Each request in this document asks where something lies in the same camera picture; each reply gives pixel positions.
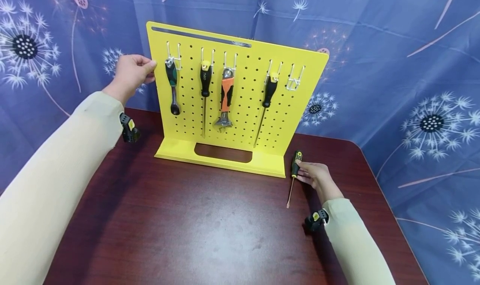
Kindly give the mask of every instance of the wooden table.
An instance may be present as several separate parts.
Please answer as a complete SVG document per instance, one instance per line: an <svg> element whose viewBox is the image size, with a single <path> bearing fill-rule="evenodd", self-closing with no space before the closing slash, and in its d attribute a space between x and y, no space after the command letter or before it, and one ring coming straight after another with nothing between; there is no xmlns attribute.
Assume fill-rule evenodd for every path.
<svg viewBox="0 0 480 285"><path fill-rule="evenodd" d="M320 204L296 181L153 158L160 114L127 109L142 130L92 178L45 284L346 284L325 232L302 222ZM426 284L361 150L296 134L304 160L328 165L383 252L397 284Z"/></svg>

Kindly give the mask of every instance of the beige sleeve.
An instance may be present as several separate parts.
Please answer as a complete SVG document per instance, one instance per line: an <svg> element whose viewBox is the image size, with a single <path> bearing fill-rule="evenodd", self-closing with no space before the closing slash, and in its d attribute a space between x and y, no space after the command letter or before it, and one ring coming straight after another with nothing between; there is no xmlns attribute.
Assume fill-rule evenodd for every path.
<svg viewBox="0 0 480 285"><path fill-rule="evenodd" d="M42 284L92 175L122 131L123 105L88 96L0 197L0 280Z"/></svg>
<svg viewBox="0 0 480 285"><path fill-rule="evenodd" d="M350 285L395 284L382 253L350 200L328 200L325 225L338 261Z"/></svg>

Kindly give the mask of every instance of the screwdriver on table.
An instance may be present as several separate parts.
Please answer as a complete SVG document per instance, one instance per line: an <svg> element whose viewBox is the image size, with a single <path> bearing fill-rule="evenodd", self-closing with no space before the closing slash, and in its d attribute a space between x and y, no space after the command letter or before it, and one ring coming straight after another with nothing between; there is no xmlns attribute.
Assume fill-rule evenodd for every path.
<svg viewBox="0 0 480 285"><path fill-rule="evenodd" d="M207 109L207 98L210 96L209 86L210 80L212 79L212 67L210 66L209 61L202 61L200 63L200 82L202 83L202 96L203 96L203 132L202 137L205 138L205 127L206 127L206 109Z"/></svg>
<svg viewBox="0 0 480 285"><path fill-rule="evenodd" d="M278 84L278 74L277 73L272 73L270 76L268 76L266 84L265 84L265 98L263 99L263 102L262 102L262 106L263 106L262 119L260 120L260 124L258 126L257 136L255 137L255 143L253 143L254 148L255 148L255 146L257 146L257 140L258 140L258 136L260 134L260 129L262 128L263 117L265 116L265 111L271 105L272 96L275 93L275 90L277 90L277 84Z"/></svg>
<svg viewBox="0 0 480 285"><path fill-rule="evenodd" d="M300 167L297 165L295 161L302 159L302 153L299 150L295 151L295 156L292 160L292 184L290 185L290 193L288 194L288 202L287 202L287 209L290 208L290 197L292 196L292 189L293 189L293 182L297 178L297 174L299 173Z"/></svg>

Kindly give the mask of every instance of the hand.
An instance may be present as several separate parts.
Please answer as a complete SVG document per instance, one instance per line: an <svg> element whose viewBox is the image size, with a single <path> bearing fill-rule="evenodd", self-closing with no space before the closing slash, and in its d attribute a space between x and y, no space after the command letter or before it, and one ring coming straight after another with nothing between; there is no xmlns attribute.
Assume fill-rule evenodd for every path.
<svg viewBox="0 0 480 285"><path fill-rule="evenodd" d="M122 55L113 81L102 91L125 105L142 83L154 82L156 66L157 62L142 55Z"/></svg>
<svg viewBox="0 0 480 285"><path fill-rule="evenodd" d="M300 166L297 179L309 184L315 190L320 188L322 182L333 182L328 166L325 164L297 160L297 165Z"/></svg>
<svg viewBox="0 0 480 285"><path fill-rule="evenodd" d="M343 194L333 181L327 165L299 160L297 160L297 165L300 166L297 179L315 189L322 204L327 200L343 198Z"/></svg>

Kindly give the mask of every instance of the blue fabric backdrop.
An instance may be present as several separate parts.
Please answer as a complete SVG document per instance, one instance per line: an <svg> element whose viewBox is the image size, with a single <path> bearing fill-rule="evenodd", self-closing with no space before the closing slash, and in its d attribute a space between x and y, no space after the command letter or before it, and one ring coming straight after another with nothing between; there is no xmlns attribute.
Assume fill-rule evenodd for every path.
<svg viewBox="0 0 480 285"><path fill-rule="evenodd" d="M297 132L357 143L429 281L474 284L479 14L479 0L0 0L0 191L119 55L149 55L148 20L328 52ZM158 111L155 85L127 106Z"/></svg>

